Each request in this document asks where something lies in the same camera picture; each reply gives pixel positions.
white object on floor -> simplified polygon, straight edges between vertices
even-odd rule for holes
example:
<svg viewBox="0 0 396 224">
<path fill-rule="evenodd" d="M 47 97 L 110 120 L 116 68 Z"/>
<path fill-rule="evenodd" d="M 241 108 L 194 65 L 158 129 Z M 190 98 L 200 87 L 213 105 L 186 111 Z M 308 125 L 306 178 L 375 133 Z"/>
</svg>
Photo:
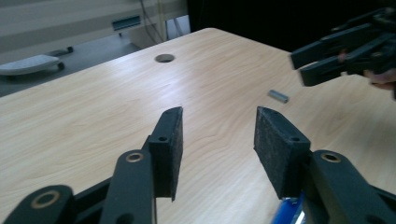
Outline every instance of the white object on floor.
<svg viewBox="0 0 396 224">
<path fill-rule="evenodd" d="M 64 64 L 59 60 L 58 57 L 37 55 L 13 63 L 5 63 L 0 65 L 0 75 L 24 75 L 45 70 L 53 65 L 58 65 L 59 69 L 64 69 Z"/>
</svg>

blue object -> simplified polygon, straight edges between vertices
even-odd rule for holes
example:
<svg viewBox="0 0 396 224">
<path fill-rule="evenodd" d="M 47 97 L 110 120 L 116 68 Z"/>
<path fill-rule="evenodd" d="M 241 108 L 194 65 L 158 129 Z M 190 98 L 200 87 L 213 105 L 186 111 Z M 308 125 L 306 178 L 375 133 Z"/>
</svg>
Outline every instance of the blue object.
<svg viewBox="0 0 396 224">
<path fill-rule="evenodd" d="M 303 211 L 304 195 L 300 198 L 284 199 L 277 209 L 277 213 L 273 219 L 273 224 L 290 224 L 295 223 L 297 218 Z"/>
</svg>

gray carpet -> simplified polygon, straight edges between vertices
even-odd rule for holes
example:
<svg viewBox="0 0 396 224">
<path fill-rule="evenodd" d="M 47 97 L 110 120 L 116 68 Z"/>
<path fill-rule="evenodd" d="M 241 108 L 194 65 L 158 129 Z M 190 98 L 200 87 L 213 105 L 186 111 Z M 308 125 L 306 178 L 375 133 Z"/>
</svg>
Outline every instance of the gray carpet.
<svg viewBox="0 0 396 224">
<path fill-rule="evenodd" d="M 112 35 L 73 46 L 74 51 L 59 49 L 46 53 L 59 57 L 64 63 L 64 70 L 53 66 L 47 70 L 14 77 L 0 76 L 0 97 L 22 91 L 33 86 L 64 77 L 99 63 L 119 58 L 140 50 L 133 45 L 128 36 Z"/>
</svg>

light wood grain surface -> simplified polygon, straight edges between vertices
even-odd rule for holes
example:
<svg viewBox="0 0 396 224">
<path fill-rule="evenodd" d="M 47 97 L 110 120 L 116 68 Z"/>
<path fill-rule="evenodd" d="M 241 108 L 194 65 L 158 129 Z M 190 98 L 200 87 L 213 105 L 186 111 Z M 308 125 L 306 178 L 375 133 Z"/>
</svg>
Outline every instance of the light wood grain surface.
<svg viewBox="0 0 396 224">
<path fill-rule="evenodd" d="M 176 59 L 154 61 L 164 53 Z M 342 153 L 396 193 L 389 91 L 358 76 L 304 87 L 288 52 L 205 29 L 0 98 L 0 217 L 45 186 L 78 193 L 110 177 L 164 110 L 183 106 L 177 196 L 157 200 L 159 223 L 270 223 L 279 200 L 253 150 L 258 105 L 282 113 L 312 150 Z"/>
</svg>

